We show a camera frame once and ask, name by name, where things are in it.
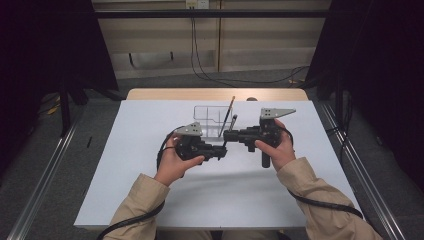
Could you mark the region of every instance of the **light wood table edge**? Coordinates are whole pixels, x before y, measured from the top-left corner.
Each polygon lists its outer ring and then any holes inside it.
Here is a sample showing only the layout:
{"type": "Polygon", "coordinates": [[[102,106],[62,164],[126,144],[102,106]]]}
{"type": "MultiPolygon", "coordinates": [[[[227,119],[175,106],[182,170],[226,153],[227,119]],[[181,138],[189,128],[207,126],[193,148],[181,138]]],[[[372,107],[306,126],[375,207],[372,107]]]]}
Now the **light wood table edge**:
{"type": "Polygon", "coordinates": [[[134,88],[127,100],[206,100],[246,101],[308,101],[303,89],[298,88],[134,88]]]}

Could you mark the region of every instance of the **person's right hand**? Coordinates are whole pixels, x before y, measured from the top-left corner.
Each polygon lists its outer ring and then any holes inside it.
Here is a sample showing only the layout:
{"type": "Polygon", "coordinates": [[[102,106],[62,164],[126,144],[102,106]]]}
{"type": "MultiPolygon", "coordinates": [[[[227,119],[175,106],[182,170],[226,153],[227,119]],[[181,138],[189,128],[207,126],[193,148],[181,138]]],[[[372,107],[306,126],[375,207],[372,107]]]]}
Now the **person's right hand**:
{"type": "MultiPolygon", "coordinates": [[[[286,128],[284,124],[278,119],[275,119],[275,124],[282,128],[286,128]]],[[[285,131],[281,132],[280,140],[280,145],[278,145],[276,148],[260,140],[255,141],[255,146],[271,157],[272,165],[274,166],[277,172],[280,171],[280,169],[284,167],[287,163],[296,159],[293,144],[290,140],[289,135],[285,131]]]]}
{"type": "Polygon", "coordinates": [[[205,159],[204,156],[197,156],[183,161],[175,152],[175,146],[179,140],[179,136],[175,133],[168,139],[167,149],[163,150],[159,169],[154,177],[155,180],[168,187],[180,179],[188,169],[199,165],[205,159]]]}

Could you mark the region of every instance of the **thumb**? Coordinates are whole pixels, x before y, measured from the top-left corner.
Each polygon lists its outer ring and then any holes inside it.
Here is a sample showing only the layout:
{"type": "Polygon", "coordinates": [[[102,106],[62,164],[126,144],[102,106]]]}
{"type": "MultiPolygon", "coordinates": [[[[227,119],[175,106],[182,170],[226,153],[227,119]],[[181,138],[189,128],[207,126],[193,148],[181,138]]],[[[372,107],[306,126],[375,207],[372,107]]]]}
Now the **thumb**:
{"type": "Polygon", "coordinates": [[[201,164],[203,162],[203,160],[205,160],[204,156],[197,156],[197,157],[192,158],[190,160],[186,160],[186,161],[184,161],[184,167],[185,167],[186,170],[188,170],[188,169],[190,169],[194,166],[201,164]]]}

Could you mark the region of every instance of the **beige sleeve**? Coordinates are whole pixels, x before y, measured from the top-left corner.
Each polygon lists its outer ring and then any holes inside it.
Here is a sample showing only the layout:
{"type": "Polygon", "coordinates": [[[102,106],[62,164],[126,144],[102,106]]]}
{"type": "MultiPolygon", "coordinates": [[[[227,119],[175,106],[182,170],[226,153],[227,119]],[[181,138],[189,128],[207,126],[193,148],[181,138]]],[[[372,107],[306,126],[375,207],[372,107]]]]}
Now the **beige sleeve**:
{"type": "MultiPolygon", "coordinates": [[[[315,176],[306,158],[291,161],[280,169],[277,177],[298,196],[354,207],[342,192],[315,176]]],[[[306,231],[310,239],[382,239],[368,223],[354,214],[301,202],[298,205],[305,214],[306,231]]]]}
{"type": "MultiPolygon", "coordinates": [[[[134,182],[128,196],[115,212],[111,225],[117,222],[143,215],[158,207],[168,195],[169,188],[158,181],[140,174],[134,182]]],[[[156,235],[155,218],[118,228],[106,235],[104,239],[153,240],[156,235]]]]}

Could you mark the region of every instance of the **cable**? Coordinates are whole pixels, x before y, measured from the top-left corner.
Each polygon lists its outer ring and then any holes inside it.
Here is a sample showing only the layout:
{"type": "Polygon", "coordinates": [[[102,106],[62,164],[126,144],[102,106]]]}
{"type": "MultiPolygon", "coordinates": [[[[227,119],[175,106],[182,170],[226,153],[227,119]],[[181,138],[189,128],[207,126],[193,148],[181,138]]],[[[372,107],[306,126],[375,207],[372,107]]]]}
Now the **cable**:
{"type": "MultiPolygon", "coordinates": [[[[157,166],[156,167],[157,167],[157,169],[159,169],[159,165],[160,165],[160,161],[162,159],[162,153],[163,153],[163,151],[165,151],[166,149],[169,149],[169,148],[174,148],[173,146],[172,147],[165,147],[165,145],[166,145],[166,142],[174,134],[174,131],[177,130],[178,128],[174,129],[172,132],[170,132],[168,135],[166,135],[165,140],[162,142],[162,145],[161,145],[160,150],[158,152],[158,157],[156,159],[156,162],[157,162],[157,166]]],[[[115,224],[109,226],[108,228],[106,228],[105,230],[103,230],[99,234],[99,236],[97,237],[97,240],[103,239],[108,233],[112,232],[115,229],[118,229],[118,228],[121,228],[121,227],[125,227],[125,226],[129,226],[129,225],[132,225],[132,224],[135,224],[135,223],[139,223],[139,222],[145,221],[145,220],[147,220],[147,219],[149,219],[151,217],[156,216],[162,210],[162,208],[163,208],[164,205],[165,205],[165,201],[163,201],[157,208],[153,209],[153,211],[151,211],[151,212],[148,212],[148,213],[146,213],[144,215],[133,217],[133,218],[130,218],[130,219],[127,219],[127,220],[123,220],[121,222],[118,222],[118,223],[115,223],[115,224]]]]}
{"type": "Polygon", "coordinates": [[[148,213],[143,214],[141,216],[126,219],[124,221],[121,221],[121,222],[118,222],[118,223],[115,223],[115,224],[109,226],[108,228],[106,228],[105,230],[103,230],[99,234],[99,236],[97,237],[97,240],[102,240],[108,233],[110,233],[110,232],[112,232],[112,231],[114,231],[118,228],[129,226],[129,225],[132,225],[132,224],[135,224],[135,223],[139,223],[139,222],[145,221],[145,220],[147,220],[151,217],[156,216],[162,210],[164,205],[165,205],[165,201],[163,201],[157,208],[153,209],[153,211],[151,211],[151,212],[148,212],[148,213]]]}
{"type": "Polygon", "coordinates": [[[305,203],[305,204],[308,204],[308,205],[311,205],[311,206],[315,206],[315,207],[322,207],[322,208],[328,208],[328,209],[332,209],[332,210],[336,210],[336,211],[348,212],[348,213],[355,214],[356,216],[358,216],[361,219],[364,218],[362,216],[362,213],[360,211],[358,211],[356,208],[353,208],[353,207],[350,207],[350,206],[347,206],[347,205],[336,204],[336,203],[320,202],[320,201],[312,200],[312,199],[309,199],[309,198],[297,196],[294,193],[292,193],[290,190],[288,190],[288,191],[289,191],[290,195],[292,195],[299,202],[302,202],[302,203],[305,203]]]}
{"type": "Polygon", "coordinates": [[[211,80],[211,81],[215,81],[233,88],[237,88],[234,85],[222,82],[222,81],[226,81],[226,82],[244,82],[244,83],[253,83],[253,84],[271,84],[271,83],[278,83],[278,82],[282,82],[284,80],[287,79],[291,79],[293,78],[293,76],[295,76],[297,73],[299,73],[300,71],[302,71],[305,68],[309,68],[309,66],[299,66],[296,68],[293,68],[291,70],[291,74],[287,77],[281,78],[281,79],[277,79],[277,80],[272,80],[272,81],[249,81],[249,80],[241,80],[241,79],[228,79],[228,78],[211,78],[208,74],[205,73],[205,71],[202,68],[202,65],[200,63],[200,58],[199,58],[199,51],[198,51],[198,46],[197,46],[197,32],[196,32],[196,20],[194,18],[191,18],[191,25],[192,25],[192,38],[191,38],[191,67],[193,69],[194,74],[203,80],[211,80]],[[199,68],[200,71],[203,73],[203,75],[205,75],[205,77],[200,76],[195,68],[194,68],[194,63],[193,63],[193,55],[194,55],[194,51],[196,51],[196,57],[197,57],[197,62],[199,64],[199,68]]]}
{"type": "Polygon", "coordinates": [[[291,134],[291,132],[289,130],[287,130],[287,128],[282,128],[280,126],[278,126],[283,132],[286,132],[289,135],[290,141],[292,142],[292,146],[294,146],[294,138],[293,135],[291,134]]]}
{"type": "Polygon", "coordinates": [[[200,78],[200,79],[203,79],[203,80],[211,80],[211,81],[214,81],[214,82],[217,82],[217,83],[221,83],[221,84],[224,84],[224,85],[227,85],[227,86],[229,86],[229,87],[233,87],[233,88],[236,88],[236,86],[234,86],[234,85],[231,85],[231,84],[228,84],[228,83],[223,83],[223,82],[220,82],[220,81],[218,81],[218,80],[215,80],[215,79],[212,79],[212,78],[210,78],[206,73],[205,73],[205,71],[203,71],[203,68],[202,68],[202,65],[200,64],[200,58],[199,58],[199,51],[198,51],[198,48],[197,48],[197,36],[196,36],[197,34],[196,34],[196,21],[194,20],[194,18],[191,18],[191,68],[193,69],[193,72],[194,72],[194,74],[198,77],[198,78],[200,78]],[[197,61],[198,61],[198,63],[199,63],[199,68],[200,68],[200,70],[202,71],[202,73],[206,76],[206,78],[204,78],[204,77],[202,77],[202,76],[200,76],[197,72],[196,72],[196,70],[194,69],[194,63],[193,63],[193,54],[194,54],[194,46],[196,47],[196,55],[197,55],[197,61]]]}

